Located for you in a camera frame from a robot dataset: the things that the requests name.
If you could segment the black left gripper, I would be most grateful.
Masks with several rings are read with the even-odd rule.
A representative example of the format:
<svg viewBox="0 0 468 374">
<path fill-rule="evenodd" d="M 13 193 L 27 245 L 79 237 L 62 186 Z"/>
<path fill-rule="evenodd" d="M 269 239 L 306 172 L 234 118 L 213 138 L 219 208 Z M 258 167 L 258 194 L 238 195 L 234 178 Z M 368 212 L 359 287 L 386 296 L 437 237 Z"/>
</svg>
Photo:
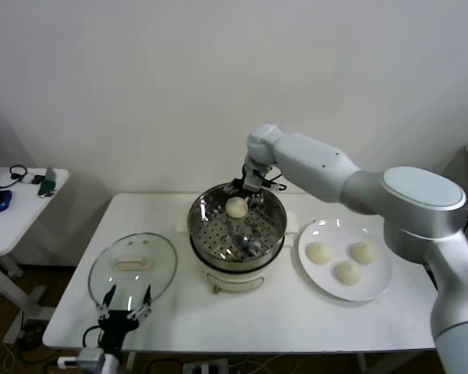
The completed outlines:
<svg viewBox="0 0 468 374">
<path fill-rule="evenodd" d="M 100 317 L 98 322 L 102 331 L 98 346 L 103 351 L 121 351 L 126 335 L 136 330 L 140 325 L 138 321 L 144 321 L 151 313 L 150 285 L 147 286 L 144 292 L 141 304 L 131 312 L 125 310 L 109 311 L 115 289 L 116 284 L 113 284 L 109 291 L 105 293 L 102 302 L 97 305 L 97 313 Z"/>
</svg>

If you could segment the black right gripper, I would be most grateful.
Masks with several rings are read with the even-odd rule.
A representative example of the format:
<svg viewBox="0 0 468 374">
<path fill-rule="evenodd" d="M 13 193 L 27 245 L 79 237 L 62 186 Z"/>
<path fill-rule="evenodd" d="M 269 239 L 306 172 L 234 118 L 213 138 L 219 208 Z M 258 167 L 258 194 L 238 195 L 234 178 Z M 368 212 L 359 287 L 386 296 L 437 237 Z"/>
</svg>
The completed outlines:
<svg viewBox="0 0 468 374">
<path fill-rule="evenodd" d="M 242 178 L 233 179 L 225 183 L 222 191 L 227 199 L 233 197 L 242 197 L 243 190 L 250 192 L 249 210 L 260 210 L 264 205 L 264 194 L 262 189 L 270 190 L 273 182 L 266 179 L 267 174 L 271 171 L 271 167 L 255 168 L 253 165 L 244 165 L 242 168 Z"/>
</svg>

